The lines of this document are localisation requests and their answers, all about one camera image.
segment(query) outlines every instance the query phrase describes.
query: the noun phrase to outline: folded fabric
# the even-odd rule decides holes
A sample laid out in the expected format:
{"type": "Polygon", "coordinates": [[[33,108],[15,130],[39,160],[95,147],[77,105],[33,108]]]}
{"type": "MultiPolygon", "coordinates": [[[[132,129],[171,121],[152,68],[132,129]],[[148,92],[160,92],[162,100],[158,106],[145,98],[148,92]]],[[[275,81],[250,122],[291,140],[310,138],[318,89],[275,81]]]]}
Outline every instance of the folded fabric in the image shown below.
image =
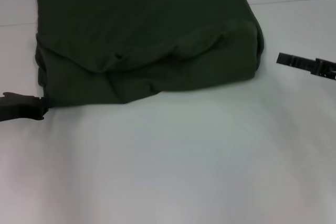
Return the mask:
{"type": "Polygon", "coordinates": [[[38,0],[36,37],[50,107],[247,80],[264,49],[246,0],[38,0]]]}

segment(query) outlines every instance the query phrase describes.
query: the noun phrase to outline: olive green cloth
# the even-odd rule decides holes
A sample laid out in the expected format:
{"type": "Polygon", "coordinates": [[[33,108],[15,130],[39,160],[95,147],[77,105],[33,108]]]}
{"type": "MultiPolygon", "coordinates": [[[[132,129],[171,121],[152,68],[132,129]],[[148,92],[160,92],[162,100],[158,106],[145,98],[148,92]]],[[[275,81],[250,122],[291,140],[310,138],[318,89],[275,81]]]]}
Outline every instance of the olive green cloth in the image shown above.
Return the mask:
{"type": "Polygon", "coordinates": [[[38,0],[37,42],[50,106],[247,80],[264,48],[246,0],[38,0]]]}

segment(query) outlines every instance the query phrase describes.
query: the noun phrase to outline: dark green towel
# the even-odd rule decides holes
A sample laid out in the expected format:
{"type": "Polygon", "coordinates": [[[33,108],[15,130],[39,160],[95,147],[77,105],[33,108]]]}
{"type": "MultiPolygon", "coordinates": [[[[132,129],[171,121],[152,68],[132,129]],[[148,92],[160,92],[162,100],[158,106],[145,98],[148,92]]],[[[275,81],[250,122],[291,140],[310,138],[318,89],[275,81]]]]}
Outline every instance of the dark green towel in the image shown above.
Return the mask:
{"type": "Polygon", "coordinates": [[[247,80],[264,48],[246,0],[38,0],[37,41],[51,106],[247,80]]]}

